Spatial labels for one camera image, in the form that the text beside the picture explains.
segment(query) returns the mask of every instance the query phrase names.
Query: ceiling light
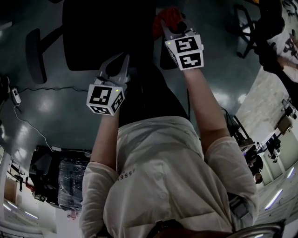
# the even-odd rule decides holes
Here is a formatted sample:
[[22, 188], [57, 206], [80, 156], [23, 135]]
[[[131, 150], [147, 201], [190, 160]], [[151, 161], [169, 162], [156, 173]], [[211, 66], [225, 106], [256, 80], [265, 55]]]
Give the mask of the ceiling light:
[[9, 201], [7, 201], [7, 203], [10, 204], [11, 206], [13, 206], [14, 208], [18, 209], [18, 207], [15, 204], [13, 204], [13, 203], [11, 203]]
[[282, 191], [283, 191], [283, 190], [281, 189], [281, 190], [279, 190], [279, 191], [277, 192], [277, 194], [275, 194], [274, 198], [272, 198], [272, 200], [270, 201], [270, 203], [268, 203], [268, 205], [265, 207], [265, 210], [269, 209], [269, 208], [272, 206], [272, 204], [275, 202], [275, 200], [278, 198], [279, 194], [280, 194]]
[[294, 167], [292, 167], [292, 169], [290, 170], [287, 179], [291, 176], [291, 174], [293, 173], [293, 171], [294, 171]]
[[31, 216], [31, 217], [33, 217], [33, 218], [35, 218], [35, 219], [38, 219], [38, 217], [36, 217], [36, 216], [33, 216], [32, 214], [30, 214], [29, 212], [25, 212], [26, 214], [28, 214], [29, 216]]
[[5, 204], [3, 204], [3, 206], [4, 206], [7, 210], [11, 211], [11, 209], [10, 209], [8, 206], [6, 206]]

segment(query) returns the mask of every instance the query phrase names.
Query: red item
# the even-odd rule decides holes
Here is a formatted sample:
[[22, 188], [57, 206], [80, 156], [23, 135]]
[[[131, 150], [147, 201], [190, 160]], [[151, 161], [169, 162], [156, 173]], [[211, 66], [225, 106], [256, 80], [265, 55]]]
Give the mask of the red item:
[[32, 192], [35, 191], [35, 187], [28, 183], [28, 177], [26, 177], [26, 187], [30, 189]]
[[176, 7], [168, 7], [157, 14], [152, 28], [152, 34], [155, 40], [163, 36], [162, 20], [165, 21], [167, 27], [171, 27], [173, 31], [177, 31], [177, 25], [182, 21], [182, 16]]

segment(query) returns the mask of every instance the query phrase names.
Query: hair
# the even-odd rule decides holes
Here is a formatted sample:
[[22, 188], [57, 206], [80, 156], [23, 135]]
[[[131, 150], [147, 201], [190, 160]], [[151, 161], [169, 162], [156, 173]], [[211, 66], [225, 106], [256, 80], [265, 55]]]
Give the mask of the hair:
[[256, 184], [260, 184], [263, 181], [263, 177], [259, 178], [258, 180], [256, 180]]

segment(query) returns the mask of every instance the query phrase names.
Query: white sleeve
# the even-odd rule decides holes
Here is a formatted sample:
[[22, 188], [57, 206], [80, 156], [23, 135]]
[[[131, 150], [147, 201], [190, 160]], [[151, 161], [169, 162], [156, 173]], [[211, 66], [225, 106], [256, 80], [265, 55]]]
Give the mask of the white sleeve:
[[80, 229], [83, 238], [96, 237], [103, 228], [103, 209], [108, 192], [118, 178], [116, 171], [100, 163], [90, 162], [83, 178], [83, 202]]
[[219, 177], [228, 193], [246, 199], [254, 223], [258, 215], [257, 186], [235, 139], [224, 137], [213, 142], [204, 160]]

